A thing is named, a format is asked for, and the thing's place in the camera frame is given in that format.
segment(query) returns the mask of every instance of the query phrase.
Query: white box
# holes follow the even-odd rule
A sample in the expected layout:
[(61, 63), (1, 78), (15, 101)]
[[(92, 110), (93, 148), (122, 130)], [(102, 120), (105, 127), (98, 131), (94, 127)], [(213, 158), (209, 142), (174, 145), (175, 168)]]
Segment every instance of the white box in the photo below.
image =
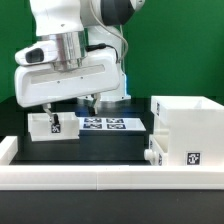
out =
[(47, 113), (28, 114), (28, 131), (32, 141), (79, 139), (79, 119), (75, 113), (57, 113), (61, 132), (52, 133)]
[(153, 96), (154, 133), (145, 157), (153, 165), (223, 166), (224, 107), (205, 97)]

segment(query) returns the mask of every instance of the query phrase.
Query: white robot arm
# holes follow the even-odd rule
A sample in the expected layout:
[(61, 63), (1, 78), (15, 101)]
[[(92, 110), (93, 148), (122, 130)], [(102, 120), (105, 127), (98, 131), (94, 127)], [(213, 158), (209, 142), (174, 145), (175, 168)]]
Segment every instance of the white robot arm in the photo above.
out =
[(87, 52), (84, 28), (123, 25), (144, 2), (30, 0), (40, 41), (15, 56), (20, 64), (15, 73), (17, 102), (22, 107), (43, 105), (52, 117), (49, 103), (116, 89), (119, 60), (114, 49), (104, 44)]

